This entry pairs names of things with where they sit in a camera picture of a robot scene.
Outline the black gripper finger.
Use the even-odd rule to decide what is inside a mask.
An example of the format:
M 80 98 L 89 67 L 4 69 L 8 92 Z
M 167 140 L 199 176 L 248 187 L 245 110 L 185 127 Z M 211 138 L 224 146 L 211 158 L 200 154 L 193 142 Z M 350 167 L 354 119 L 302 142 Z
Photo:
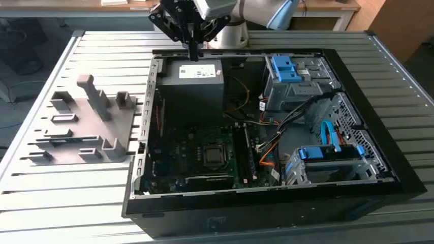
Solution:
M 209 42 L 229 23 L 231 17 L 225 15 L 213 20 L 203 20 L 200 17 L 193 22 L 193 61 L 201 57 L 200 49 L 204 42 Z
M 188 59 L 195 60 L 195 46 L 191 43 L 187 26 L 175 22 L 173 18 L 167 15 L 163 6 L 152 8 L 148 19 L 173 42 L 181 42 L 183 47 L 188 50 Z

